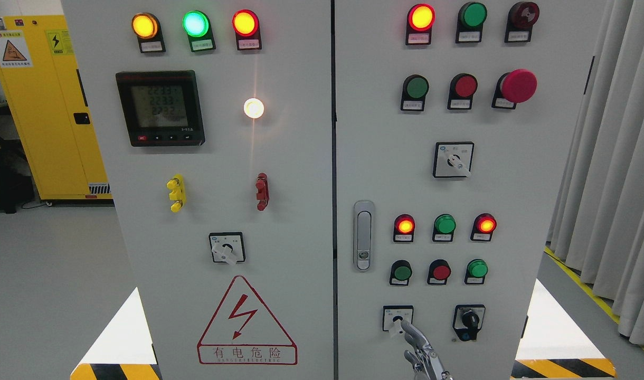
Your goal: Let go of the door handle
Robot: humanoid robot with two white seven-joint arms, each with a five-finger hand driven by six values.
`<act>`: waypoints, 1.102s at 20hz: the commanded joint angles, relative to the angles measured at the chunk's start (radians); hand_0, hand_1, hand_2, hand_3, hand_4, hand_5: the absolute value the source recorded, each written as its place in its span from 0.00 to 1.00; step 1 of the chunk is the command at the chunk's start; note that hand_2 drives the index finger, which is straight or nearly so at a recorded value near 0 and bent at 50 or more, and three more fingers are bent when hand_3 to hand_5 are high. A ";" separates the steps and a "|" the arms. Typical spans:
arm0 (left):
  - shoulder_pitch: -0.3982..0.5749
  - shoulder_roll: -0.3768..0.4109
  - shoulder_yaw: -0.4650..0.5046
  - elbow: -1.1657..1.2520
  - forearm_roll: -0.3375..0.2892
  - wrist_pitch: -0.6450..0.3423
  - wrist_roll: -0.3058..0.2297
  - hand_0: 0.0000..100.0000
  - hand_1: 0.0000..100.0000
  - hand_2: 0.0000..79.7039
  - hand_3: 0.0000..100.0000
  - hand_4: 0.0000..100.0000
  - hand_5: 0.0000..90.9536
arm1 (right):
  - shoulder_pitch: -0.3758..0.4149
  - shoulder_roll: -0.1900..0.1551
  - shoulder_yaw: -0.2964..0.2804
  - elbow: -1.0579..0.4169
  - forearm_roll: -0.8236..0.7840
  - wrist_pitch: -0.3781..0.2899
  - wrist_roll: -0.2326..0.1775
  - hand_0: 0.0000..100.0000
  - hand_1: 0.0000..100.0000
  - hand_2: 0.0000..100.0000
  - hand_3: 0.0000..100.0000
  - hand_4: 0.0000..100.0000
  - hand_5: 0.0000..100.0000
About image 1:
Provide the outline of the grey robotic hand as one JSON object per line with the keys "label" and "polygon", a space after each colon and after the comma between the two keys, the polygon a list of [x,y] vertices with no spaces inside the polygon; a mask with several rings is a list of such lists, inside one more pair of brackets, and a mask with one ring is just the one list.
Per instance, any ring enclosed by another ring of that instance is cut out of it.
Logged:
{"label": "grey robotic hand", "polygon": [[406,320],[401,322],[401,328],[405,341],[413,347],[413,352],[404,351],[404,358],[413,365],[414,379],[453,379],[421,330]]}

